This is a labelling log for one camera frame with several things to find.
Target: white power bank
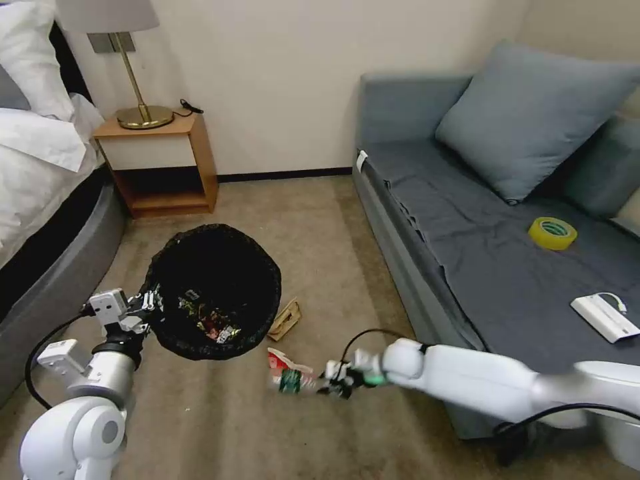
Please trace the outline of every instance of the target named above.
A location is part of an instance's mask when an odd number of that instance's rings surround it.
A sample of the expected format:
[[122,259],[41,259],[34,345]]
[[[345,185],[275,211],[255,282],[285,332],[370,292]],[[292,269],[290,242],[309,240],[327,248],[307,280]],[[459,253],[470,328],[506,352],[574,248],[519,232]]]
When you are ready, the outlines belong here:
[[571,306],[610,343],[640,334],[640,329],[600,295],[576,298]]

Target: sofa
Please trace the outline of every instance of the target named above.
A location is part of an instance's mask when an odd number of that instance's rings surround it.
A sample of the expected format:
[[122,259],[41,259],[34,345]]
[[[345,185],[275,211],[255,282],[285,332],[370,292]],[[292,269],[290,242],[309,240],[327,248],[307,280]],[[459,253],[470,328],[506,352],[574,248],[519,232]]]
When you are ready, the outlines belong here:
[[[566,191],[571,166],[640,152],[640,128],[618,117],[518,205],[508,205],[460,156],[435,139],[470,75],[364,75],[353,180],[416,338],[516,358],[545,373],[583,360],[640,365],[640,339],[608,343],[572,308],[580,296],[613,291],[640,326],[640,241],[590,215]],[[619,208],[616,188],[603,192]],[[534,219],[569,222],[578,238],[545,250]],[[500,422],[445,404],[462,439],[490,437]]]

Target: trash bin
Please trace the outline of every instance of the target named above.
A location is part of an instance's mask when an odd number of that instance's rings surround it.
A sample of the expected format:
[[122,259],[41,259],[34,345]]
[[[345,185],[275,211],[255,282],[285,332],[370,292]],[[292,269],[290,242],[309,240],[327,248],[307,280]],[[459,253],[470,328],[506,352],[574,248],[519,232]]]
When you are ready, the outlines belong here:
[[267,334],[280,304],[280,269],[252,238],[224,224],[176,234],[156,254],[140,292],[156,292],[150,321],[164,348],[226,360]]

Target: baseboard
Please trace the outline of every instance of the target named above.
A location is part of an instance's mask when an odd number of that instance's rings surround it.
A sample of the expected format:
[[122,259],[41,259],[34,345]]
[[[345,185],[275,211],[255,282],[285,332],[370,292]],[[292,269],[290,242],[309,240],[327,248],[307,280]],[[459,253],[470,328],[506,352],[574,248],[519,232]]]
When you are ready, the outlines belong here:
[[332,169],[292,170],[263,173],[236,173],[233,175],[218,175],[218,183],[252,180],[280,180],[307,177],[330,177],[334,175],[350,175],[351,167],[338,167]]

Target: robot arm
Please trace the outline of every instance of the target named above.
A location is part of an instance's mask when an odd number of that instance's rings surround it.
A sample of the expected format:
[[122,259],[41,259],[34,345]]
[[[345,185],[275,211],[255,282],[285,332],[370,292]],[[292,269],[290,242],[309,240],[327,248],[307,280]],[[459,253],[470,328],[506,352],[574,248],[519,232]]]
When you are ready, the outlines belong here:
[[[512,423],[578,403],[629,412],[635,418],[591,409],[612,456],[640,470],[640,367],[586,361],[564,375],[543,375],[508,357],[447,345],[427,348],[409,339],[397,340],[378,358],[358,352],[355,358],[364,370],[377,368],[392,384]],[[575,409],[539,421],[572,429],[585,426],[588,416],[587,410]]]
[[71,399],[46,411],[27,432],[20,448],[26,479],[109,480],[124,450],[146,318],[161,312],[161,300],[154,292],[127,300],[118,289],[94,295],[89,304],[106,340],[91,354],[76,340],[59,341],[38,357]]

